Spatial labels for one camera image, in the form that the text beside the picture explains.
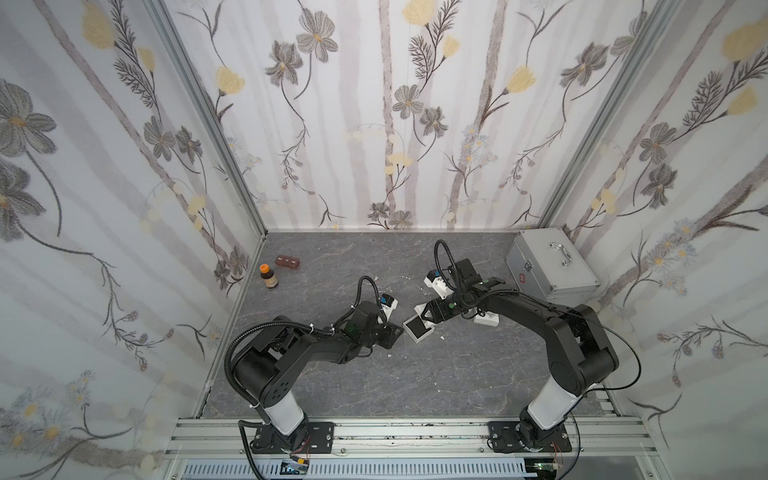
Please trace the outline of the white bow gift box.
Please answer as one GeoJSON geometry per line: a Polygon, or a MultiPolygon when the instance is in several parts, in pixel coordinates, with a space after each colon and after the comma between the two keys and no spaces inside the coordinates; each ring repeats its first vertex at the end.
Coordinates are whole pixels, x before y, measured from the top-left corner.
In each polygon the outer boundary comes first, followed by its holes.
{"type": "Polygon", "coordinates": [[[416,305],[414,311],[422,321],[432,321],[433,319],[427,303],[416,305]]]}

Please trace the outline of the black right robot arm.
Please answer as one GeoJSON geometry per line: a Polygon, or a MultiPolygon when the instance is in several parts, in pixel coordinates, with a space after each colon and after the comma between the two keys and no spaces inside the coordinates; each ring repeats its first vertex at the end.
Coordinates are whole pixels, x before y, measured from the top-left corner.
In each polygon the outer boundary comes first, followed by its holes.
{"type": "Polygon", "coordinates": [[[447,242],[433,248],[435,278],[448,292],[427,303],[421,317],[442,323],[456,316],[496,314],[532,331],[545,343],[549,379],[519,415],[517,435],[528,448],[554,434],[584,395],[604,391],[604,380],[620,366],[609,337],[618,333],[603,325],[586,305],[546,303],[497,278],[484,280],[471,261],[454,259],[447,242]]]}

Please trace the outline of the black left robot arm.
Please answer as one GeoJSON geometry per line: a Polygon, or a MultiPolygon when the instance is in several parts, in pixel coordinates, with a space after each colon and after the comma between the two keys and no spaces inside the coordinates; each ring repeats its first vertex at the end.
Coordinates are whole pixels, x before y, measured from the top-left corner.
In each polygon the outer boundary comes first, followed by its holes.
{"type": "Polygon", "coordinates": [[[280,315],[238,335],[223,358],[227,382],[280,436],[294,437],[307,424],[292,392],[305,367],[314,361],[343,365],[376,347],[391,349],[404,333],[390,320],[397,305],[394,296],[363,276],[352,305],[328,327],[280,315]]]}

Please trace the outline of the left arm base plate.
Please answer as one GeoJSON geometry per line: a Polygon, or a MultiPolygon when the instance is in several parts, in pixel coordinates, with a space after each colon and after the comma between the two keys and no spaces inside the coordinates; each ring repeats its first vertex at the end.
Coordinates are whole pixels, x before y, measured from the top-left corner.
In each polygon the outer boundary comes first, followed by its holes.
{"type": "Polygon", "coordinates": [[[290,435],[282,434],[273,425],[260,424],[249,437],[254,454],[330,454],[333,447],[333,422],[302,422],[290,435]]]}

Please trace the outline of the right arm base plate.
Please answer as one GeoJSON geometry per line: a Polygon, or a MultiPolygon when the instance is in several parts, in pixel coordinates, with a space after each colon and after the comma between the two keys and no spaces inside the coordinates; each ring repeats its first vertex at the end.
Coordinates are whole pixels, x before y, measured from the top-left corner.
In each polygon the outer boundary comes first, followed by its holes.
{"type": "Polygon", "coordinates": [[[495,453],[570,453],[573,451],[564,424],[549,430],[533,421],[492,421],[488,426],[488,445],[495,453]]]}

